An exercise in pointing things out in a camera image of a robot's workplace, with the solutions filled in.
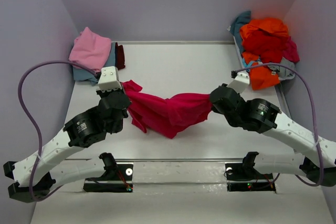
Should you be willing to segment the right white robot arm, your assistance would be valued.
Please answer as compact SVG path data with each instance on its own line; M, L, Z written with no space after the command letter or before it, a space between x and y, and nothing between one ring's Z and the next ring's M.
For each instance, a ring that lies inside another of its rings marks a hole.
M256 132L291 147L293 154L266 155L248 152L234 172L253 178L260 174L304 176L324 187L335 186L335 142L319 137L294 122L277 106L256 98L244 100L223 84L209 95L212 110L225 117L232 127Z

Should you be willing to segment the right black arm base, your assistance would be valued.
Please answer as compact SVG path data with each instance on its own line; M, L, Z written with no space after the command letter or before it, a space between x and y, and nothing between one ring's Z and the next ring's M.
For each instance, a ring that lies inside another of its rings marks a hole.
M244 170L241 163L226 163L224 177L228 192L276 192L276 186L272 183L273 174L261 174L254 169Z

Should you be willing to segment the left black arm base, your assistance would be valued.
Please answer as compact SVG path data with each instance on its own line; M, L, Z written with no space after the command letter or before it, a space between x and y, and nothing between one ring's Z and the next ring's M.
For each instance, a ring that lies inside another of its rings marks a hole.
M132 193L133 163L118 163L118 171L98 178L87 178L83 190L87 193Z

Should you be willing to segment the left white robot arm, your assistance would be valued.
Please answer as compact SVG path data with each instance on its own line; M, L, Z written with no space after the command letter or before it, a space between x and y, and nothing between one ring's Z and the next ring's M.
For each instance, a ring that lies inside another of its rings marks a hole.
M104 141L107 134L119 133L123 128L131 105L125 91L97 91L97 95L100 96L98 105L69 120L53 139L31 156L4 164L5 176L14 181L8 187L10 199L24 203L42 201L65 184L120 175L111 153L102 153L77 165L63 164L71 155Z

